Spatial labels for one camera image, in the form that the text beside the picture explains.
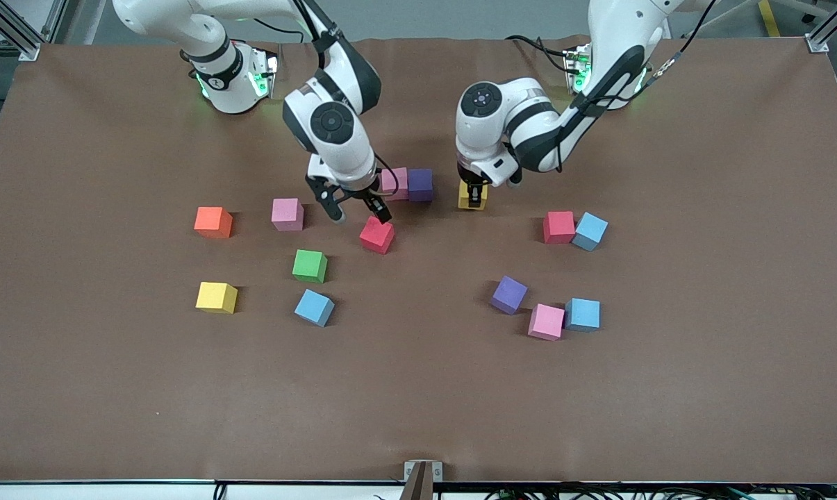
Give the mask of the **yellow foam cube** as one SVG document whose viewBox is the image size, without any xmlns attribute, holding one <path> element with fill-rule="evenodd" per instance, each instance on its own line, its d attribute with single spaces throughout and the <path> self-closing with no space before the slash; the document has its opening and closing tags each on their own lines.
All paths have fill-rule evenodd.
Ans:
<svg viewBox="0 0 837 500">
<path fill-rule="evenodd" d="M 485 207 L 487 206 L 488 191 L 489 191 L 488 185 L 485 185 Z M 464 180 L 460 181 L 460 183 L 459 183 L 457 206 L 458 206 L 459 209 L 468 210 L 468 211 L 483 211 L 484 210 L 484 209 L 468 209 L 467 208 L 467 183 Z"/>
<path fill-rule="evenodd" d="M 236 311 L 238 289 L 228 283 L 200 282 L 195 308 L 207 313 L 231 315 Z"/>
</svg>

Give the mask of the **red foam cube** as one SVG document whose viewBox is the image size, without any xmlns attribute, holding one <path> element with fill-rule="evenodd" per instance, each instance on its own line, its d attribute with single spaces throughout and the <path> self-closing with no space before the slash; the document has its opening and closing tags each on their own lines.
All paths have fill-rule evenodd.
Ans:
<svg viewBox="0 0 837 500">
<path fill-rule="evenodd" d="M 572 211 L 549 211 L 543 218 L 545 244 L 569 244 L 576 237 L 576 219 Z"/>
<path fill-rule="evenodd" d="M 390 222 L 381 222 L 376 216 L 371 215 L 362 228 L 360 241 L 362 247 L 374 253 L 387 254 L 394 240 L 394 236 L 393 224 Z"/>
</svg>

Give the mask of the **pink foam cube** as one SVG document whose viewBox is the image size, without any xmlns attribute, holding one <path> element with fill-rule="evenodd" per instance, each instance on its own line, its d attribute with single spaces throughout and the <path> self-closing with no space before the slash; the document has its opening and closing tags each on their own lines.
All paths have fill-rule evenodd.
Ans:
<svg viewBox="0 0 837 500">
<path fill-rule="evenodd" d="M 297 197 L 276 197 L 272 200 L 271 221 L 277 231 L 302 231 L 304 207 Z"/>
<path fill-rule="evenodd" d="M 558 341 L 562 336 L 564 321 L 564 309 L 536 304 L 531 313 L 527 335 L 530 338 Z"/>
<path fill-rule="evenodd" d="M 383 169 L 381 190 L 386 201 L 408 200 L 408 168 Z"/>
</svg>

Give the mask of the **purple foam cube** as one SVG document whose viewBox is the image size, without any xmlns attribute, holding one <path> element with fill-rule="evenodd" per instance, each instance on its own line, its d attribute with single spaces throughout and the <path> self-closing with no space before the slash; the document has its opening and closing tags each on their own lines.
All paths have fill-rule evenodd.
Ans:
<svg viewBox="0 0 837 500">
<path fill-rule="evenodd" d="M 507 315 L 514 315 L 526 297 L 527 287 L 510 276 L 503 276 L 489 303 Z"/>
<path fill-rule="evenodd" d="M 411 202 L 430 202 L 434 200 L 431 169 L 408 170 L 408 200 Z"/>
</svg>

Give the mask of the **green foam cube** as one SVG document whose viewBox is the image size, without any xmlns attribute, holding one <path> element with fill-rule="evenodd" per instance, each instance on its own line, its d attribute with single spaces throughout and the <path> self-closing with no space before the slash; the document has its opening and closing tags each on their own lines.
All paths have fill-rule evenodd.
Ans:
<svg viewBox="0 0 837 500">
<path fill-rule="evenodd" d="M 292 275 L 308 283 L 323 283 L 326 278 L 327 257 L 325 253 L 300 248 L 295 253 Z"/>
</svg>

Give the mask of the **light blue foam cube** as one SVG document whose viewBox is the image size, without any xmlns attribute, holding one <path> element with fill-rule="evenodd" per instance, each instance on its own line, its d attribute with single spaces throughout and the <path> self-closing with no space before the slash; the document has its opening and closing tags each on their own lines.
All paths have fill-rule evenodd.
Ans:
<svg viewBox="0 0 837 500">
<path fill-rule="evenodd" d="M 325 327 L 335 308 L 333 301 L 319 292 L 305 289 L 303 295 L 295 306 L 296 316 L 304 319 L 313 325 Z"/>
<path fill-rule="evenodd" d="M 593 213 L 585 212 L 577 222 L 576 234 L 574 234 L 572 244 L 586 250 L 586 252 L 592 252 L 600 245 L 607 228 L 608 222 L 605 219 L 600 219 Z"/>
<path fill-rule="evenodd" d="M 579 332 L 599 330 L 600 302 L 590 299 L 571 298 L 565 303 L 564 329 Z"/>
</svg>

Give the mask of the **orange foam cube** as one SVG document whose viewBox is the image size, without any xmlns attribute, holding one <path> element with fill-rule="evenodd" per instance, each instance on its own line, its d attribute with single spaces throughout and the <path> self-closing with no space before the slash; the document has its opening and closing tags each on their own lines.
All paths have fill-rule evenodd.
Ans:
<svg viewBox="0 0 837 500">
<path fill-rule="evenodd" d="M 226 240 L 232 234 L 233 216 L 221 206 L 200 206 L 193 229 L 200 236 L 212 240 Z"/>
</svg>

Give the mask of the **brown table cover mat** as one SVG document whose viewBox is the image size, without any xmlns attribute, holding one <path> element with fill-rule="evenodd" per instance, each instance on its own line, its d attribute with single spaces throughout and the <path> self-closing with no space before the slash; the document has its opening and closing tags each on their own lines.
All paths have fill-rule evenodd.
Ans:
<svg viewBox="0 0 837 500">
<path fill-rule="evenodd" d="M 225 116 L 171 47 L 43 48 L 0 112 L 0 481 L 837 482 L 837 82 L 800 39 L 701 39 L 562 173 L 456 207 L 454 111 L 479 80 L 563 79 L 514 42 L 358 44 L 362 117 L 431 203 L 392 249 L 311 199 L 270 101 Z M 272 200 L 297 197 L 302 231 Z M 232 234 L 194 231 L 200 206 Z M 549 211 L 608 222 L 592 252 Z M 303 248 L 323 283 L 292 275 Z M 503 276 L 527 287 L 507 315 Z M 238 289 L 197 310 L 200 282 Z M 325 327 L 294 313 L 305 289 Z M 600 329 L 527 335 L 533 307 L 600 302 Z"/>
</svg>

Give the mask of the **aluminium frame profile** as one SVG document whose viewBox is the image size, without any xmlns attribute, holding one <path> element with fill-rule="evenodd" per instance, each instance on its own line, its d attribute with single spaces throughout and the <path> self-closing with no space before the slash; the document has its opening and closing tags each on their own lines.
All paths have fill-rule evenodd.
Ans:
<svg viewBox="0 0 837 500">
<path fill-rule="evenodd" d="M 819 14 L 821 22 L 804 36 L 810 53 L 828 53 L 828 41 L 837 33 L 837 6 L 828 14 Z"/>
<path fill-rule="evenodd" d="M 36 61 L 44 38 L 5 0 L 0 0 L 0 35 L 20 53 L 21 61 Z"/>
</svg>

